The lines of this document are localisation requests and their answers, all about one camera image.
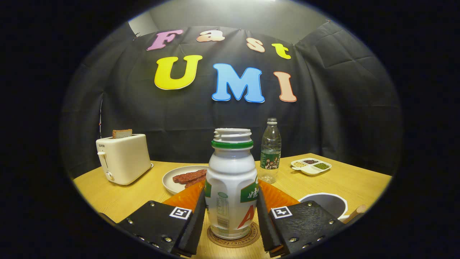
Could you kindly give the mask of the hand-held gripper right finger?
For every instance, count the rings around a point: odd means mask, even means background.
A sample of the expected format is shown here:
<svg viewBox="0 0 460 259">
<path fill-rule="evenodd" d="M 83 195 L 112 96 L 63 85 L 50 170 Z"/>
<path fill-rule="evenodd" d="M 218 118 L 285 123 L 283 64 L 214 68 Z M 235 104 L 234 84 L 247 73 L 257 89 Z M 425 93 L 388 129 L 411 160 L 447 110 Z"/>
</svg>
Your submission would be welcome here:
<svg viewBox="0 0 460 259">
<path fill-rule="evenodd" d="M 315 201 L 299 202 L 262 180 L 258 185 L 258 224 L 270 257 L 308 251 L 345 228 Z"/>
</svg>

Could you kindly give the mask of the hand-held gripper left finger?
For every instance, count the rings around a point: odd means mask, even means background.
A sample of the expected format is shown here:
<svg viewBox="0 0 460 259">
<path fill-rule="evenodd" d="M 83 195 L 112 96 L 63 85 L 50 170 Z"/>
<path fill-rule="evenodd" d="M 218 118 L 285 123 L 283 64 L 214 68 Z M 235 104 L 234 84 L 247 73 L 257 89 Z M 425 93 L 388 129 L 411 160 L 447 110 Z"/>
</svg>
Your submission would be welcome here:
<svg viewBox="0 0 460 259">
<path fill-rule="evenodd" d="M 200 181 L 164 202 L 147 201 L 116 226 L 165 253 L 191 257 L 206 211 L 204 187 Z"/>
</svg>

